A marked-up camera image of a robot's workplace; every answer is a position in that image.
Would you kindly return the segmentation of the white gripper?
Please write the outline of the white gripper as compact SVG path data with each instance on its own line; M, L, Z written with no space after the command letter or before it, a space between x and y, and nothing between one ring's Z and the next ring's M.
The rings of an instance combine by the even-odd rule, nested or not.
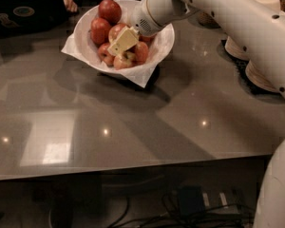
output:
M130 15L131 28L123 28L110 43L108 52L117 56L139 42L139 34L153 36L173 21L185 19L193 14L181 0L141 0Z

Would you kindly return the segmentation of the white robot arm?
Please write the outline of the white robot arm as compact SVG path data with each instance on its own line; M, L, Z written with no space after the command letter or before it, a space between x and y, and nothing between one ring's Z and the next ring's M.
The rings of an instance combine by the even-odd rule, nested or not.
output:
M142 0L108 51L119 55L193 9L203 10L247 52L285 99L285 16L255 0ZM253 228L285 228L285 140L276 149L258 196Z

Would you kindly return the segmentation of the person hand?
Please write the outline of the person hand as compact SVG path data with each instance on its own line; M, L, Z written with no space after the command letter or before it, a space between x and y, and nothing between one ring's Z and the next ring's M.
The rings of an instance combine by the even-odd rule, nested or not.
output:
M70 13L75 13L78 11L78 6L73 0L64 0L66 10Z

